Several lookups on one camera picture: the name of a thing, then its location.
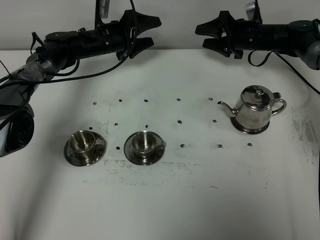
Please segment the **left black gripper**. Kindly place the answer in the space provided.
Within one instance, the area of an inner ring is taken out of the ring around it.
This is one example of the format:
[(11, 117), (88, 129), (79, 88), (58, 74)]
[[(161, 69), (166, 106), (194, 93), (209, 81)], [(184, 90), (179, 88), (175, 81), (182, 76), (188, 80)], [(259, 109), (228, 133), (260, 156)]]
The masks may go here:
[[(135, 13), (132, 9), (126, 10), (119, 21), (114, 20), (109, 23), (103, 23), (99, 11), (96, 11), (94, 29), (83, 30), (79, 34), (79, 57), (84, 59), (116, 53), (117, 58), (122, 60), (133, 44), (135, 17), (137, 36), (147, 30), (161, 26), (159, 17), (139, 12)], [(151, 37), (137, 38), (129, 58), (133, 59), (153, 45), (154, 41)]]

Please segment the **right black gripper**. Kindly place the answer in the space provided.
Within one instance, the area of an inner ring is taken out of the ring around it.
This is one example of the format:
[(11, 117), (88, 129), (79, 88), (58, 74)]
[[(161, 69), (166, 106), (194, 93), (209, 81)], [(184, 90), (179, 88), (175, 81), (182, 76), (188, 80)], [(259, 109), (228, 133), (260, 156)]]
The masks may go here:
[(245, 45), (253, 43), (258, 25), (260, 24), (243, 18), (235, 20), (229, 11), (221, 11), (214, 20), (198, 25), (195, 34), (213, 37), (203, 41), (203, 48), (215, 51), (226, 58), (234, 54), (235, 59), (242, 59)]

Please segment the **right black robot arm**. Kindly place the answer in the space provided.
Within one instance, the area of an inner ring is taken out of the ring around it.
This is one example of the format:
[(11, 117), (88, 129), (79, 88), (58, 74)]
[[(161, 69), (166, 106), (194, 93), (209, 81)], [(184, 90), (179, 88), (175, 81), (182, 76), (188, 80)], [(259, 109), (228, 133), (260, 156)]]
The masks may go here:
[(300, 58), (310, 69), (320, 68), (320, 21), (263, 24), (261, 17), (234, 19), (228, 11), (200, 24), (195, 34), (206, 36), (203, 47), (225, 57), (241, 59), (244, 51), (270, 51)]

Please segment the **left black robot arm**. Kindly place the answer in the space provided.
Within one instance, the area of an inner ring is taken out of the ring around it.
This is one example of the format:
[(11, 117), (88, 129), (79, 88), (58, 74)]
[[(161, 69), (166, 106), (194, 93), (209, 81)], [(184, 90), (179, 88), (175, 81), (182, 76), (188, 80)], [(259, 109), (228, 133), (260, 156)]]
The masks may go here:
[(93, 30), (53, 32), (44, 41), (33, 33), (32, 41), (40, 46), (25, 65), (0, 80), (0, 155), (21, 150), (31, 141), (35, 124), (29, 102), (40, 84), (72, 75), (82, 59), (111, 53), (120, 62), (132, 59), (154, 45), (152, 38), (138, 35), (161, 24), (157, 16), (130, 9), (110, 23), (103, 23), (96, 13)]

